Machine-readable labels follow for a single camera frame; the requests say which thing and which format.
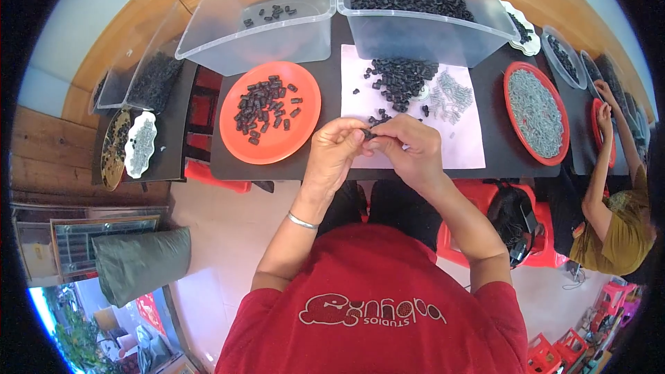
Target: white decorative plate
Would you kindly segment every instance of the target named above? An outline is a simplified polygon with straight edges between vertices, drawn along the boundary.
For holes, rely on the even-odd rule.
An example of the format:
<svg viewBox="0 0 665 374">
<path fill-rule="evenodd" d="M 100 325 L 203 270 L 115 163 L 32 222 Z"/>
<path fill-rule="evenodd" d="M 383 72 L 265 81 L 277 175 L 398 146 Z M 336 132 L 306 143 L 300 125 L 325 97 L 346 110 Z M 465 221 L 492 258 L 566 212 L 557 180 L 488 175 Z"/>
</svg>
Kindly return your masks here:
<svg viewBox="0 0 665 374">
<path fill-rule="evenodd" d="M 140 168 L 132 166 L 132 161 L 134 160 L 134 142 L 136 134 L 139 129 L 143 127 L 147 122 L 152 121 L 152 137 L 150 137 L 150 148 L 148 149 L 148 156 L 145 158 L 145 162 L 140 165 Z M 134 179 L 138 179 L 143 175 L 143 172 L 148 170 L 148 164 L 150 162 L 150 157 L 155 153 L 155 137 L 157 136 L 157 126 L 155 125 L 155 115 L 151 112 L 143 112 L 134 120 L 134 125 L 129 129 L 127 143 L 125 144 L 125 170 L 127 174 Z"/>
<path fill-rule="evenodd" d="M 527 20 L 527 18 L 524 16 L 524 13 L 522 13 L 520 10 L 515 9 L 510 2 L 506 2 L 505 0 L 500 0 L 500 2 L 503 5 L 506 12 L 513 14 L 515 16 L 515 19 L 520 21 L 520 23 L 523 24 L 525 28 L 534 31 L 534 32 L 529 32 L 529 38 L 531 38 L 531 40 L 528 41 L 526 44 L 520 44 L 520 41 L 510 41 L 508 42 L 510 46 L 515 48 L 516 50 L 522 51 L 522 53 L 524 53 L 524 55 L 528 57 L 538 54 L 541 50 L 541 43 L 540 43 L 540 37 L 538 37 L 535 33 L 533 24 Z"/>
</svg>

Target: black backpack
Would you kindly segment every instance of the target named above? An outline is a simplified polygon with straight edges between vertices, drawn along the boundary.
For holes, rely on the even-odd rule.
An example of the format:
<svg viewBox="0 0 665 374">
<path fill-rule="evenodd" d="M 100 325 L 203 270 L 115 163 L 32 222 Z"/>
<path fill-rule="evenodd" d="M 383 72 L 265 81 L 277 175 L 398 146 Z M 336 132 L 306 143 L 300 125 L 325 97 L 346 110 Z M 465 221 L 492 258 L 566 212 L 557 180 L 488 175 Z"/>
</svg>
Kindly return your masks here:
<svg viewBox="0 0 665 374">
<path fill-rule="evenodd" d="M 531 252 L 535 241 L 537 222 L 531 199 L 527 193 L 508 180 L 484 180 L 499 187 L 487 209 L 487 219 L 499 233 L 510 253 L 510 266 L 515 268 Z M 530 234 L 531 240 L 524 234 Z"/>
</svg>

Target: olive green shirt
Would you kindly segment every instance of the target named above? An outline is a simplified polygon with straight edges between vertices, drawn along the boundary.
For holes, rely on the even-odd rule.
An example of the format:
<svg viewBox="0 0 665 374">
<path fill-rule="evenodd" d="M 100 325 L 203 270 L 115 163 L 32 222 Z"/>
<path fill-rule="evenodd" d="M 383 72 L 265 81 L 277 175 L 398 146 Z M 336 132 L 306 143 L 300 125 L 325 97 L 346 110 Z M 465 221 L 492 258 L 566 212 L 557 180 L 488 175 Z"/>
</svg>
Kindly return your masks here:
<svg viewBox="0 0 665 374">
<path fill-rule="evenodd" d="M 640 267 L 654 245 L 652 234 L 647 223 L 642 222 L 640 213 L 649 207 L 644 167 L 640 166 L 637 170 L 633 189 L 604 198 L 603 203 L 612 211 L 605 243 L 587 222 L 584 233 L 570 249 L 570 259 L 589 270 L 605 274 L 623 276 L 632 273 Z"/>
</svg>

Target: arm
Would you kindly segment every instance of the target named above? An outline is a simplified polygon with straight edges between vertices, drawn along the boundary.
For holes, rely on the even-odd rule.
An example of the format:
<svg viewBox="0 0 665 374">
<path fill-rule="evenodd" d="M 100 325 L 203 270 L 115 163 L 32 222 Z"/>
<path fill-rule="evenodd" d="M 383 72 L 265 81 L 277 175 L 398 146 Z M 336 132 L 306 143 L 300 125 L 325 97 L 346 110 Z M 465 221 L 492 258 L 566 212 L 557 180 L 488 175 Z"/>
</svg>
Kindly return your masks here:
<svg viewBox="0 0 665 374">
<path fill-rule="evenodd" d="M 597 79 L 594 82 L 594 85 L 614 111 L 614 118 L 617 120 L 617 129 L 619 130 L 619 140 L 621 141 L 621 147 L 623 148 L 624 156 L 626 157 L 626 162 L 628 163 L 630 182 L 634 184 L 635 175 L 637 175 L 638 167 L 642 165 L 642 160 L 640 159 L 640 155 L 637 153 L 635 140 L 633 139 L 630 128 L 628 127 L 626 117 L 624 116 L 623 112 L 621 112 L 619 104 L 612 95 L 610 87 L 607 85 L 607 83 L 603 80 Z"/>
<path fill-rule="evenodd" d="M 367 125 L 360 120 L 341 118 L 314 133 L 303 185 L 291 205 L 299 220 L 312 225 L 323 221 L 353 158 L 362 151 L 363 128 Z M 316 230 L 285 217 L 259 262 L 251 290 L 270 287 L 283 292 L 307 259 L 316 235 Z"/>
<path fill-rule="evenodd" d="M 331 201 L 330 197 L 303 186 L 290 211 L 300 220 L 319 224 Z M 251 290 L 272 287 L 283 292 L 298 274 L 316 235 L 316 230 L 306 229 L 285 217 L 256 268 Z"/>
<path fill-rule="evenodd" d="M 598 111 L 598 126 L 603 133 L 603 147 L 598 154 L 596 166 L 591 174 L 591 182 L 586 189 L 586 195 L 582 200 L 582 212 L 586 220 L 593 227 L 596 235 L 604 243 L 607 230 L 610 228 L 612 211 L 603 204 L 603 192 L 607 180 L 607 169 L 610 164 L 614 132 L 612 130 L 612 119 L 610 118 L 610 105 L 605 103 Z"/>
<path fill-rule="evenodd" d="M 395 173 L 441 214 L 469 261 L 471 292 L 490 282 L 511 284 L 510 259 L 501 238 L 485 217 L 444 173 L 441 136 L 405 114 L 372 128 L 378 137 L 364 147 L 387 155 Z M 402 148 L 402 142 L 409 147 Z"/>
<path fill-rule="evenodd" d="M 436 208 L 450 229 L 455 243 L 469 262 L 471 293 L 490 282 L 512 284 L 510 256 L 487 217 L 476 208 L 444 175 L 443 187 L 430 204 Z"/>
</svg>

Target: red t-shirt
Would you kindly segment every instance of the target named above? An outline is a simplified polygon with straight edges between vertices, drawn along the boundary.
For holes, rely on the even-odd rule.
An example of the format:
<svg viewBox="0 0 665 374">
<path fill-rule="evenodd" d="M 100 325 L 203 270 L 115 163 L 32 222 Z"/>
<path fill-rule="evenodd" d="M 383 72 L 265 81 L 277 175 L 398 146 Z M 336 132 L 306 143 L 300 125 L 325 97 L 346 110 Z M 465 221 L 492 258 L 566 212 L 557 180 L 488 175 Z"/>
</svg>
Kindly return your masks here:
<svg viewBox="0 0 665 374">
<path fill-rule="evenodd" d="M 284 292 L 243 298 L 215 374 L 524 373 L 515 290 L 471 295 L 435 262 L 390 227 L 330 231 Z"/>
</svg>

